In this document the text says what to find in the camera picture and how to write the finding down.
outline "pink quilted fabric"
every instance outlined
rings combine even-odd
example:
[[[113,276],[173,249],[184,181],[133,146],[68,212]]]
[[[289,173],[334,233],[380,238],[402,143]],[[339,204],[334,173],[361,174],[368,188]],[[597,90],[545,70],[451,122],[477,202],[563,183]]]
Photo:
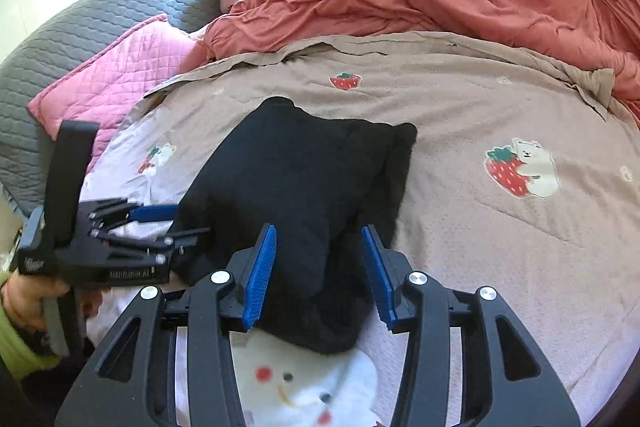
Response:
[[[55,81],[29,103],[53,139],[63,120],[100,124],[89,170],[116,129],[148,90],[206,60],[206,50],[160,14],[119,36],[103,51]]]

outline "red cheek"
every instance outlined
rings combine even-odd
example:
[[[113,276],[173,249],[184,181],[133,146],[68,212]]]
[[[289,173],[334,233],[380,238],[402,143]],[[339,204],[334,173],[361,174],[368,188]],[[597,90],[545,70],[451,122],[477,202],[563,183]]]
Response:
[[[271,377],[273,376],[273,371],[271,367],[262,366],[255,370],[255,380],[260,383],[267,383],[271,381]]]
[[[318,425],[329,425],[333,420],[329,411],[324,411],[318,418]]]

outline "human hand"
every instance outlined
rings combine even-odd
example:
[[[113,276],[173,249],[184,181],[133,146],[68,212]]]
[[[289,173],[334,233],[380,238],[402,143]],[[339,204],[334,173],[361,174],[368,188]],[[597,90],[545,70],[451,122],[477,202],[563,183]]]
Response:
[[[2,287],[2,302],[15,326],[31,332],[46,331],[42,299],[62,297],[69,290],[69,285],[62,279],[21,275],[15,271]],[[102,292],[82,292],[80,301],[84,317],[94,317],[102,304]]]

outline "sleeve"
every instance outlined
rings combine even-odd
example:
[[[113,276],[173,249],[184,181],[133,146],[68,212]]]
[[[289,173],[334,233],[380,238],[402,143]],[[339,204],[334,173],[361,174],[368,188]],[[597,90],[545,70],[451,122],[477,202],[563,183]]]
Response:
[[[0,272],[0,287],[8,276]],[[0,357],[15,380],[22,380],[34,371],[52,369],[60,362],[58,357],[36,355],[15,331],[3,306],[0,306]]]

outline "gray quilted headboard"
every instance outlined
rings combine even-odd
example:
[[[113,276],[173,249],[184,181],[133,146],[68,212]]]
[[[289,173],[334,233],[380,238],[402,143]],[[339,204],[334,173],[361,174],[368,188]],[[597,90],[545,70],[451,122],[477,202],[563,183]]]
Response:
[[[0,183],[29,214],[44,199],[52,140],[26,106],[44,87],[137,22],[167,13],[193,32],[220,15],[219,0],[79,0],[27,37],[0,64]]]

